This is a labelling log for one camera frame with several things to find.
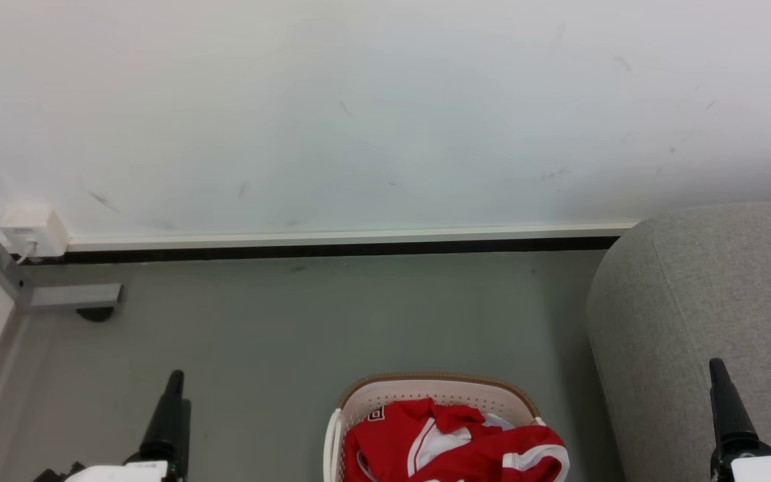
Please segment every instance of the wall outlet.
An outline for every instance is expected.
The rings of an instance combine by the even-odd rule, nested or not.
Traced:
[[[64,224],[50,206],[43,204],[8,207],[0,229],[20,256],[61,256],[70,243]]]

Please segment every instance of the white cable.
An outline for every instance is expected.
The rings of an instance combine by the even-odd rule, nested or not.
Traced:
[[[16,260],[17,264],[22,264],[22,262],[24,262],[24,260],[28,256],[33,255],[34,251],[37,250],[37,242],[36,241],[31,241],[31,242],[29,242],[29,244],[31,244],[31,248],[29,248],[28,251],[25,251],[25,255],[24,256],[22,256],[20,259]]]

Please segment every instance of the white plastic basket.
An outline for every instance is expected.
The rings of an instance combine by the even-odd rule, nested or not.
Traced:
[[[347,431],[380,406],[432,398],[440,405],[467,405],[514,426],[545,425],[535,404],[519,388],[492,378],[441,373],[371,376],[358,382],[329,419],[323,445],[324,482],[343,481],[343,439]]]

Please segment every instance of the gray floor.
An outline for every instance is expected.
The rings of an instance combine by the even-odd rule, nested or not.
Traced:
[[[192,480],[321,479],[325,425],[342,391],[398,370],[514,382],[565,440],[568,480],[623,480],[582,329],[602,255],[32,268],[47,285],[122,281],[126,299],[108,323],[31,319],[34,354],[19,355],[16,372],[29,388],[12,415],[13,441],[0,447],[0,480],[72,461],[120,463],[177,368],[193,402]]]

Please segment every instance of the gray fabric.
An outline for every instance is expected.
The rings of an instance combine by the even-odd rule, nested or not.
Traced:
[[[609,250],[587,310],[630,482],[707,480],[711,357],[771,444],[771,204],[640,223]]]

